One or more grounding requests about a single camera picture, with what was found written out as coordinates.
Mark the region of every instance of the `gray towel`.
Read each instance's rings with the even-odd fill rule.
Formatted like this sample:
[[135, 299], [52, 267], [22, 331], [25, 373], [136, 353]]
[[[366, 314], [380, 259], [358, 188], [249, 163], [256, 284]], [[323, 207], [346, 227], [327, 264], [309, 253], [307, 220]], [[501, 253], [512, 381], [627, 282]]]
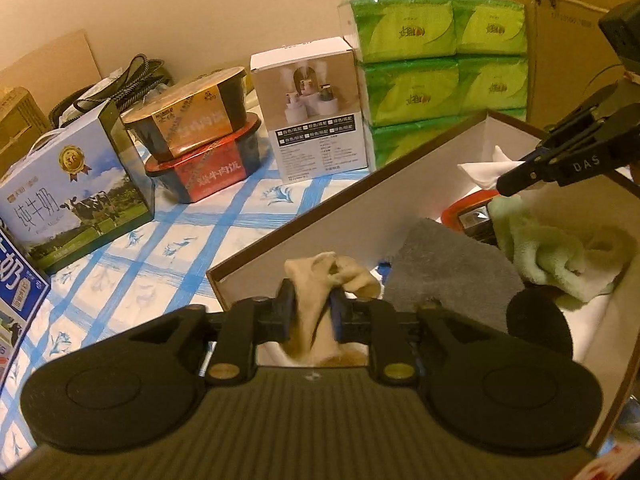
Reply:
[[402, 312], [439, 303], [506, 333], [507, 306], [523, 288], [498, 248], [421, 219], [391, 261], [384, 298]]

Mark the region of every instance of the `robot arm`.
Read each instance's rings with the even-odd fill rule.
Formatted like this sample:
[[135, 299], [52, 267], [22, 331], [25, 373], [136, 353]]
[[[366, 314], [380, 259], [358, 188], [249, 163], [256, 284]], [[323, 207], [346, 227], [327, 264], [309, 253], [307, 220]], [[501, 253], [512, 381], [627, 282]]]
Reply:
[[[626, 70], [640, 74], [640, 0], [611, 9], [598, 24]], [[601, 88], [569, 113], [524, 164], [498, 179], [498, 192], [511, 196], [539, 181], [567, 186], [640, 160], [640, 78], [633, 79]], [[637, 166], [632, 171], [640, 177]]]

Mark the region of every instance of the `white tissue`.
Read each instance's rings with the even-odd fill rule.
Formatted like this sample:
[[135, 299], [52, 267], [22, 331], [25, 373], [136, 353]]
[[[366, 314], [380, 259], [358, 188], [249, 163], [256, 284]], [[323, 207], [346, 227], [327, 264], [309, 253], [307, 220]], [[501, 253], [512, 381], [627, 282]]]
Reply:
[[468, 162], [459, 164], [458, 167], [481, 189], [495, 189], [498, 177], [524, 163], [522, 160], [511, 160], [500, 146], [494, 147], [492, 160], [492, 162]]

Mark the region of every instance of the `cardboard sheet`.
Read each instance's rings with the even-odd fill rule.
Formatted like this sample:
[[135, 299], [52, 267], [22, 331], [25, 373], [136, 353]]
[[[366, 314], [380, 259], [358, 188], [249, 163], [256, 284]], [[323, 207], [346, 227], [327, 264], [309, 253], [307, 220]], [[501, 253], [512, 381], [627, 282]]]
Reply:
[[82, 30], [57, 38], [0, 70], [0, 87], [25, 87], [45, 115], [62, 99], [100, 79]]

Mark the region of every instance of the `table surface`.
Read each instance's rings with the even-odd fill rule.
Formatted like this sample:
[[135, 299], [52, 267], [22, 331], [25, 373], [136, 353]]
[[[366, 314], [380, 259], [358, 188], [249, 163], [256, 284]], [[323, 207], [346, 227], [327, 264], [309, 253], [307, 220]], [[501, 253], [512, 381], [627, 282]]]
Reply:
[[18, 399], [37, 367], [189, 303], [220, 310], [207, 269], [367, 174], [283, 184], [264, 126], [259, 135], [264, 162], [248, 179], [190, 205], [158, 187], [152, 222], [52, 277], [0, 394], [0, 470], [34, 447]]

